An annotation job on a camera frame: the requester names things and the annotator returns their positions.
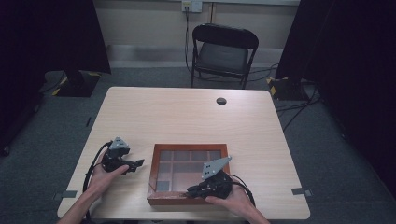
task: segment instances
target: wire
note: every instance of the wire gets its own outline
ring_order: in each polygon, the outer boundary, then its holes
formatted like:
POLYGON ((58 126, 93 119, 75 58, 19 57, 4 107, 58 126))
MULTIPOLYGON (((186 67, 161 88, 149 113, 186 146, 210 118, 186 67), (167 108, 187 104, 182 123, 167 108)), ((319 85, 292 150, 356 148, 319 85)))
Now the wire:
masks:
MULTIPOLYGON (((105 143, 104 145, 102 145, 102 147, 96 153, 95 159, 93 159, 93 162, 92 162, 92 164, 90 166, 90 169, 88 169, 87 174, 85 174, 85 180, 84 180, 84 185, 82 186, 82 192, 85 192, 85 190, 87 190, 87 188, 88 188, 88 183, 90 181, 90 177, 91 177, 91 174, 93 172, 93 168, 95 168, 95 166, 98 165, 98 164, 95 165, 95 163, 96 163, 100 153, 102 152, 103 148, 111 146, 111 143, 113 143, 113 141, 105 143)), ((85 214, 85 218, 89 221, 89 223, 91 223, 90 210, 88 210, 87 213, 85 214)))
MULTIPOLYGON (((305 84, 305 85, 318 85, 318 83, 316 83, 316 82, 304 82, 302 84, 305 84)), ((315 94, 316 94, 316 92, 314 91, 314 94, 311 96, 311 101, 312 101, 312 98, 314 97, 315 94)), ((319 99, 320 99, 320 97, 316 101, 314 101, 312 103, 309 103, 309 104, 313 105, 313 104, 317 103, 319 99)), ((305 106, 306 104, 307 103, 302 103, 302 104, 298 104, 298 105, 279 105, 279 106, 276 106, 276 112, 284 112, 284 111, 288 111, 288 110, 292 110, 292 109, 298 109, 298 108, 301 108, 301 107, 305 106)))
POLYGON ((242 182, 242 184, 239 182, 235 182, 235 181, 233 181, 231 183, 241 186, 247 193, 247 196, 249 197, 251 203, 256 207, 256 203, 254 202, 253 194, 251 193, 250 189, 248 189, 248 185, 241 178, 239 178, 239 176, 237 176, 237 175, 230 175, 230 176, 236 177, 237 179, 239 179, 242 182))
POLYGON ((52 87, 49 87, 48 89, 46 89, 46 90, 44 90, 44 91, 41 91, 40 93, 44 93, 44 92, 50 91, 50 90, 52 90, 53 88, 59 86, 59 84, 62 82, 62 79, 64 79, 64 71, 62 72, 61 78, 59 78, 59 80, 56 82, 55 85, 53 85, 52 87))
POLYGON ((210 23, 213 22, 213 8, 215 7, 215 3, 212 2, 212 6, 210 7, 210 23))
POLYGON ((185 40, 185 46, 184 46, 184 56, 185 56, 185 61, 186 61, 186 66, 187 69, 189 70, 190 74, 191 74, 191 70, 189 68, 189 64, 188 64, 188 60, 187 60, 187 56, 189 53, 189 11, 190 9, 188 7, 184 7, 185 11, 186 11, 186 40, 185 40))
POLYGON ((309 105, 312 105, 311 102, 312 102, 312 100, 313 100, 313 98, 314 98, 314 96, 315 96, 315 94, 316 94, 316 92, 317 92, 317 89, 318 89, 318 86, 315 86, 315 89, 314 89, 314 92, 312 93, 311 98, 309 98, 308 102, 307 102, 305 105, 303 105, 303 106, 301 107, 301 109, 300 109, 300 110, 291 118, 291 120, 285 125, 285 127, 283 128, 283 132, 286 131, 286 129, 289 127, 289 125, 294 121, 294 119, 295 119, 304 109, 306 109, 309 105))
MULTIPOLYGON (((272 70, 277 69, 277 67, 274 67, 275 65, 278 65, 278 63, 274 63, 273 65, 271 65, 270 68, 266 68, 266 69, 250 72, 250 74, 253 74, 253 73, 269 71, 268 74, 266 74, 265 76, 259 77, 259 78, 256 78, 256 79, 251 79, 251 80, 248 80, 247 82, 259 81, 259 80, 262 80, 262 79, 264 79, 266 77, 269 77, 271 75, 271 73, 272 73, 272 70)), ((239 80, 232 80, 232 81, 217 81, 217 80, 214 80, 214 79, 222 78, 224 76, 217 76, 217 77, 198 77, 198 76, 194 76, 194 77, 196 77, 196 78, 198 78, 200 80, 203 80, 203 81, 212 81, 212 82, 221 82, 221 83, 234 83, 234 82, 238 82, 239 83, 240 82, 239 80)))
POLYGON ((281 118, 285 114, 285 111, 283 111, 280 115, 278 115, 278 118, 281 118))

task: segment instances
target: wooden box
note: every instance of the wooden box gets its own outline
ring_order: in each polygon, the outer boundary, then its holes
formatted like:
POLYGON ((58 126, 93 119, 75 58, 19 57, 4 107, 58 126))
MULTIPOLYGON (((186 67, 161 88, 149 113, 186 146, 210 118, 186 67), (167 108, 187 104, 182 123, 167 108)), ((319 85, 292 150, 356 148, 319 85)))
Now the wooden box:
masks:
MULTIPOLYGON (((187 198, 187 188, 203 182, 204 162, 227 157, 226 144, 156 144, 148 182, 151 205, 205 204, 202 198, 187 198)), ((223 171, 230 173, 230 166, 223 171)))

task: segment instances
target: metal bracket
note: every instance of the metal bracket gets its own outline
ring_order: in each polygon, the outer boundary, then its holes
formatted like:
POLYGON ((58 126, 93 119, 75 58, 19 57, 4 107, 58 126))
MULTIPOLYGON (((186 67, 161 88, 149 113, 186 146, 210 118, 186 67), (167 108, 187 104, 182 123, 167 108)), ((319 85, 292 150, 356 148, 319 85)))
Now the metal bracket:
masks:
POLYGON ((109 149, 117 149, 117 148, 123 148, 123 147, 128 147, 128 144, 124 142, 122 139, 119 137, 116 137, 109 147, 109 149))
POLYGON ((217 174, 231 160, 231 156, 224 157, 215 161, 204 163, 202 179, 208 179, 210 176, 217 174))

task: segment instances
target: black round object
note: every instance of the black round object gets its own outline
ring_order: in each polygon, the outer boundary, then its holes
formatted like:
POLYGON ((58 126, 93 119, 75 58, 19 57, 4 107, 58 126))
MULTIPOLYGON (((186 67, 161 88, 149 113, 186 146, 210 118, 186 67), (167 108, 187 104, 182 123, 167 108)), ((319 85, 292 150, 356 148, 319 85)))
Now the black round object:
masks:
POLYGON ((216 100, 216 102, 218 103, 218 105, 225 105, 225 104, 227 104, 227 100, 224 99, 224 98, 222 98, 222 97, 219 97, 219 98, 216 100))

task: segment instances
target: chair backrest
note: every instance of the chair backrest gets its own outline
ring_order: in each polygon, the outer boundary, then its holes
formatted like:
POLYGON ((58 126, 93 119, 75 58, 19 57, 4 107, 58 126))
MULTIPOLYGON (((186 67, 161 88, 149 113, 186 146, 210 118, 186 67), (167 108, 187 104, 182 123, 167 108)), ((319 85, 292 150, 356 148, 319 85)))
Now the chair backrest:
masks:
POLYGON ((194 45, 198 40, 240 49, 256 49, 259 46, 259 39, 249 30, 214 23, 205 23, 195 27, 192 31, 192 39, 194 45))

